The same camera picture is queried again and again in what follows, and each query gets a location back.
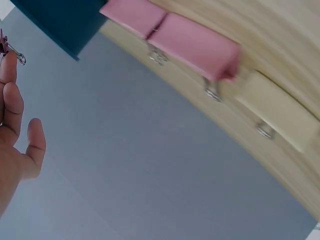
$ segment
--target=light wood surface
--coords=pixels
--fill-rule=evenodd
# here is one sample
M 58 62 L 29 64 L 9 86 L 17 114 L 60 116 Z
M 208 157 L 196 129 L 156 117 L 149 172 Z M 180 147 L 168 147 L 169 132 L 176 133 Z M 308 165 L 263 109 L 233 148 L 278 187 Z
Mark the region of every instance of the light wood surface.
M 253 72 L 236 99 L 303 153 L 320 122 L 294 98 L 259 72 Z
M 218 103 L 206 95 L 202 77 L 188 66 L 171 56 L 164 66 L 158 65 L 149 59 L 144 40 L 112 21 L 100 31 L 162 77 L 238 141 L 320 220 L 320 134 L 316 133 L 301 153 L 280 134 L 270 141 L 257 133 L 255 125 L 259 116 L 236 99 L 253 72 L 254 62 L 249 54 L 242 57 L 236 81 L 221 84 L 223 103 Z

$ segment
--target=hand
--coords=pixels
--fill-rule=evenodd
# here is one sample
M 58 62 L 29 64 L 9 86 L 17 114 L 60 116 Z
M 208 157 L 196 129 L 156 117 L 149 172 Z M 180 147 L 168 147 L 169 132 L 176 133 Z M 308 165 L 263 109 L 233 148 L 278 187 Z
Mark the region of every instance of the hand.
M 34 118 L 28 125 L 26 152 L 20 153 L 14 148 L 24 112 L 24 100 L 16 80 L 17 58 L 11 51 L 0 63 L 0 161 L 10 168 L 8 173 L 16 174 L 19 179 L 36 178 L 46 152 L 45 135 L 41 121 Z

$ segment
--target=teal panel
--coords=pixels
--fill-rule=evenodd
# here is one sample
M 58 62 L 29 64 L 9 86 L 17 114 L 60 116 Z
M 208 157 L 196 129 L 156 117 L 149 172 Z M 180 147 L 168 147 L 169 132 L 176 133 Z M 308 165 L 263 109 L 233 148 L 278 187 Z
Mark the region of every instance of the teal panel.
M 75 60 L 106 18 L 106 0 L 12 0 L 56 44 Z

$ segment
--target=finger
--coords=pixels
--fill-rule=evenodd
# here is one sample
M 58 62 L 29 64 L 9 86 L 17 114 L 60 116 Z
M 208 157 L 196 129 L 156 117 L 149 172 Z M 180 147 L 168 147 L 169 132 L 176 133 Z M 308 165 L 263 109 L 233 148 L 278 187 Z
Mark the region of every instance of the finger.
M 21 119 L 24 112 L 24 100 L 17 85 L 9 82 L 3 89 L 4 115 L 0 126 L 0 138 L 13 146 L 20 135 Z
M 30 121 L 27 136 L 29 145 L 25 155 L 34 161 L 40 171 L 46 153 L 46 138 L 40 119 Z
M 7 83 L 15 83 L 17 80 L 17 57 L 13 51 L 8 52 L 0 63 L 0 123 L 4 117 L 4 87 Z
M 0 82 L 3 84 L 16 83 L 17 56 L 14 51 L 9 51 L 0 63 Z

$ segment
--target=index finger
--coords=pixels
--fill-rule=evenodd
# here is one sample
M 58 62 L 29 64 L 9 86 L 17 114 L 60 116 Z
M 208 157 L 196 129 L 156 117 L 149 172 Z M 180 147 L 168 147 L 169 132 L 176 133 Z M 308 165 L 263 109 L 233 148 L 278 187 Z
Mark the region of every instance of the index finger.
M 17 57 L 13 51 L 8 52 L 0 63 L 0 123 L 4 119 L 4 87 L 7 83 L 16 83 L 17 80 Z
M 17 80 L 17 56 L 14 51 L 9 51 L 1 59 L 0 83 L 16 83 Z

